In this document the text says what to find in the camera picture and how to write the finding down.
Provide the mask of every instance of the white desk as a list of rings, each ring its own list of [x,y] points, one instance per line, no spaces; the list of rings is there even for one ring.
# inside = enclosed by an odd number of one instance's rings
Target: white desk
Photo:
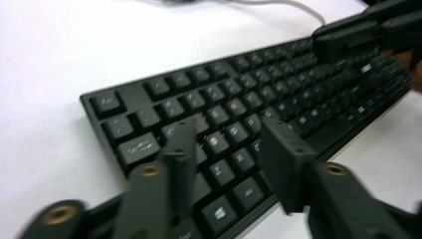
[[[357,0],[302,2],[327,22],[364,8]],[[308,36],[318,26],[284,5],[1,1],[0,238],[16,238],[35,213],[58,200],[95,207],[124,190],[80,94]],[[406,97],[335,159],[376,197],[409,211],[422,199],[421,99]],[[303,216],[279,211],[241,237],[308,237]]]

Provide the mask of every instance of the keyboard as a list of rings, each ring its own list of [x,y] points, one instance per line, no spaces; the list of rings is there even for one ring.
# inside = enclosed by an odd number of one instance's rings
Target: keyboard
[[[109,160],[127,176],[155,159],[175,124],[196,119],[191,219],[170,238],[234,238],[277,203],[257,163],[261,117],[286,122],[328,160],[409,90],[405,69],[377,49],[322,64],[312,38],[84,94]]]

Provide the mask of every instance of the keyboard cable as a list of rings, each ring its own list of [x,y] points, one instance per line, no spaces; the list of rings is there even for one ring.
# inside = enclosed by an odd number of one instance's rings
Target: keyboard cable
[[[305,12],[307,12],[308,14],[312,15],[313,17],[317,18],[319,20],[319,22],[322,25],[325,25],[325,18],[318,13],[317,11],[315,11],[314,9],[312,9],[311,7],[300,3],[300,2],[296,2],[296,1],[290,1],[290,0],[263,0],[263,1],[251,1],[251,0],[227,0],[228,2],[234,2],[234,3],[239,3],[239,4],[245,4],[245,5],[267,5],[267,4],[284,4],[284,5],[291,5],[294,6],[296,8],[299,8]]]

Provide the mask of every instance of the screw hole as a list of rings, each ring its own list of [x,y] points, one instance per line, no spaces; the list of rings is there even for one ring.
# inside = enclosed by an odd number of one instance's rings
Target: screw hole
[[[347,171],[343,167],[336,165],[326,165],[324,169],[327,173],[332,175],[344,176],[347,174]]]
[[[159,172],[159,167],[157,166],[147,166],[145,168],[142,169],[141,174],[143,176],[153,176],[158,174]]]

